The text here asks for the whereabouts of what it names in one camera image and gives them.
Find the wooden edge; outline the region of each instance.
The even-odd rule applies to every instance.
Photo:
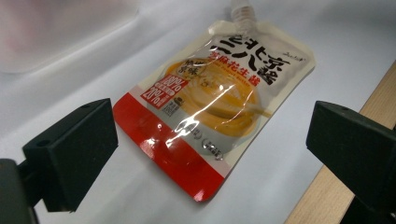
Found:
[[[396,124],[396,61],[360,112],[390,129]],[[285,223],[340,223],[354,195],[323,166]]]

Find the yellow sauce image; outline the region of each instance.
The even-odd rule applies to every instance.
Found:
[[[188,59],[171,65],[166,74],[189,81],[174,99],[187,114],[219,133],[245,136],[260,116],[271,116],[261,107],[255,87],[227,64]]]

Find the white table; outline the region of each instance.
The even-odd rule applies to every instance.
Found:
[[[209,202],[196,203],[118,129],[120,146],[76,213],[35,209],[42,224],[283,223],[321,163],[305,138],[316,100],[360,110],[396,59],[396,2],[251,0],[315,53],[317,67],[267,123]],[[0,158],[90,101],[113,104],[216,20],[229,1],[145,0],[136,17],[61,61],[0,74]]]

